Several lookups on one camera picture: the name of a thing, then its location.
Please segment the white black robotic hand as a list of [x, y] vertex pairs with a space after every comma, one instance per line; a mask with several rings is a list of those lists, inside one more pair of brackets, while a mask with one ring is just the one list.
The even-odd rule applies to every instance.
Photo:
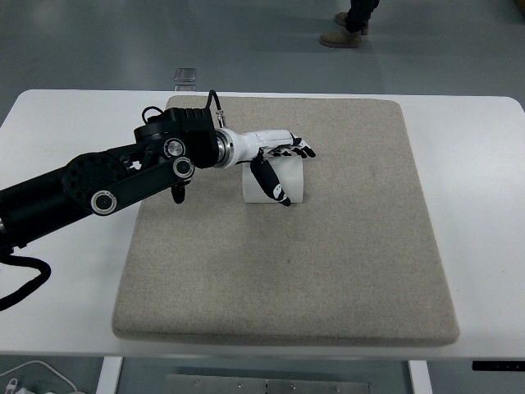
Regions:
[[316, 154], [302, 138], [288, 130], [252, 131], [237, 134], [228, 128], [216, 129], [219, 156], [216, 168], [247, 163], [264, 194], [272, 201], [290, 206], [291, 200], [274, 171], [270, 159], [299, 156], [315, 158]]

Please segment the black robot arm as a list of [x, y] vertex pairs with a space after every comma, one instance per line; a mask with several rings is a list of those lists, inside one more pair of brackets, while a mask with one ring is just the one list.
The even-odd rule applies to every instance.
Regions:
[[109, 215], [158, 192], [184, 188], [219, 160], [209, 106], [169, 108], [143, 118], [135, 143], [84, 153], [66, 166], [1, 192], [1, 256], [91, 214]]

